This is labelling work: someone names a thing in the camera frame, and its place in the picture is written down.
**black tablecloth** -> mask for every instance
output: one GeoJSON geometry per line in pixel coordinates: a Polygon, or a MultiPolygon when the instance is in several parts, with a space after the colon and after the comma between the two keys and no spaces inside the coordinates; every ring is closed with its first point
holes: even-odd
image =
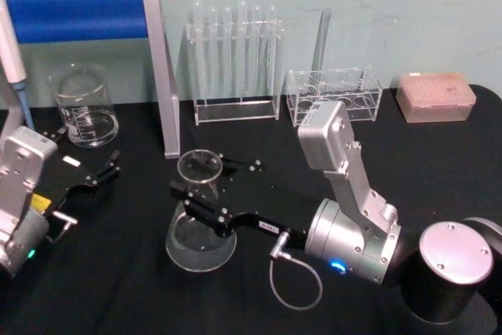
{"type": "MultiPolygon", "coordinates": [[[[474,86],[478,102],[467,122],[409,125],[389,90],[376,122],[355,122],[356,140],[372,187],[398,208],[414,230],[440,220],[487,217],[502,223],[502,102],[474,86]]],[[[268,253],[274,240],[238,233],[234,256],[207,274],[180,270],[166,256],[164,238],[176,207],[168,184],[176,161],[163,158],[156,104],[116,107],[120,130],[109,145],[60,150],[97,168],[122,152],[121,176],[95,197],[79,195],[65,211],[80,224],[55,246],[42,245],[10,286],[0,290],[5,334],[488,334],[495,318],[476,296],[447,326],[410,314],[398,289],[383,289],[311,263],[325,285],[320,305],[295,312],[274,298],[268,253]]],[[[53,129],[55,109],[33,111],[37,129],[53,129]]],[[[281,119],[218,122],[196,127],[191,104],[181,104],[183,151],[195,147],[251,156],[264,173],[302,195],[333,198],[322,173],[309,170],[286,109],[281,119]]],[[[274,208],[267,209],[273,216],[274,208]]],[[[297,209],[290,216],[299,216],[297,209]]],[[[280,263],[275,272],[285,298],[306,304],[315,283],[301,268],[280,263]]]]}

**blue led light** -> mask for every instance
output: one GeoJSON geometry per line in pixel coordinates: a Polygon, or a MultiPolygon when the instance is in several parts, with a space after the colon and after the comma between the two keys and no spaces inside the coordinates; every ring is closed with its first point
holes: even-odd
{"type": "Polygon", "coordinates": [[[337,270],[340,275],[345,275],[345,273],[347,272],[347,269],[345,268],[344,264],[339,262],[338,260],[329,262],[329,265],[333,267],[335,270],[337,270]]]}

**gray cable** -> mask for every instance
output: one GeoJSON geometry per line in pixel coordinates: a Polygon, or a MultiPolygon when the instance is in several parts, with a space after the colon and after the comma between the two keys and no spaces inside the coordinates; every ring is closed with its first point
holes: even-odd
{"type": "Polygon", "coordinates": [[[277,290],[275,288],[275,285],[274,285],[274,260],[270,259],[270,267],[268,269],[268,277],[270,279],[270,287],[272,288],[272,292],[274,293],[275,298],[277,298],[278,301],[281,304],[283,304],[284,306],[286,306],[288,309],[297,310],[297,311],[305,311],[305,310],[311,310],[312,308],[315,308],[322,298],[322,281],[321,281],[321,278],[319,277],[319,274],[317,273],[317,271],[313,267],[306,264],[305,262],[302,262],[301,260],[295,259],[293,257],[290,257],[287,259],[285,258],[285,260],[288,260],[290,262],[298,264],[299,266],[306,268],[310,273],[313,274],[316,282],[319,285],[319,295],[315,298],[314,302],[312,302],[311,304],[309,304],[307,306],[293,306],[293,305],[285,302],[282,299],[282,297],[279,296],[279,293],[277,292],[277,290]]]}

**blue handle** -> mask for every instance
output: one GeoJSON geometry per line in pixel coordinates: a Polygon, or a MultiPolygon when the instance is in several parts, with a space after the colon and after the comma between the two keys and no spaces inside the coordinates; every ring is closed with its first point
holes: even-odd
{"type": "Polygon", "coordinates": [[[146,38],[143,0],[6,0],[19,43],[146,38]]]}

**pink pipette tip box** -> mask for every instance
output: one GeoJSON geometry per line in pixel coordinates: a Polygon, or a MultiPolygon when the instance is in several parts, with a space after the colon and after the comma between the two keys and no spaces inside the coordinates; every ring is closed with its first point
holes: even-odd
{"type": "Polygon", "coordinates": [[[409,73],[399,80],[396,100],[408,123],[465,121],[476,102],[457,73],[409,73]]]}

